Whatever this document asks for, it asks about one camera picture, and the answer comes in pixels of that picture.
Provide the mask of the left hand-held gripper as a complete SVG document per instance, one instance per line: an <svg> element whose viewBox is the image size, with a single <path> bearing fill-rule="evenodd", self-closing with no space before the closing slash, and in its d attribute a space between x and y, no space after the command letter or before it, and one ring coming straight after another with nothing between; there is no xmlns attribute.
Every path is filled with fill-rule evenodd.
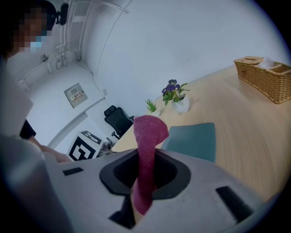
<svg viewBox="0 0 291 233"><path fill-rule="evenodd" d="M89 131L80 131L71 143L67 157L71 161L81 161L107 156L112 153L113 142L102 141Z"/></svg>

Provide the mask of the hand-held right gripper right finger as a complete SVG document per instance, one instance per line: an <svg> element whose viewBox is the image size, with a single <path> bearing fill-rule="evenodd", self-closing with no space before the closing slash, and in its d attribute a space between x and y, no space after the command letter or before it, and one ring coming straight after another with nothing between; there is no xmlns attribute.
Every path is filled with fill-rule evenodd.
<svg viewBox="0 0 291 233"><path fill-rule="evenodd" d="M140 221L142 233L245 233L268 206L221 167L197 158L157 150L159 172L171 181L153 192Z"/></svg>

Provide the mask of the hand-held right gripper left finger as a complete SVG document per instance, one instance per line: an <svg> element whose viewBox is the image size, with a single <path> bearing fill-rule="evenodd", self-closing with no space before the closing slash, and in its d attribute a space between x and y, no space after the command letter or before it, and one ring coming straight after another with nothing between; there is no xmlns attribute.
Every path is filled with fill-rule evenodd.
<svg viewBox="0 0 291 233"><path fill-rule="evenodd" d="M45 155L54 193L64 210L63 233L138 233L131 187L114 175L115 167L137 156L136 149L78 162L58 163Z"/></svg>

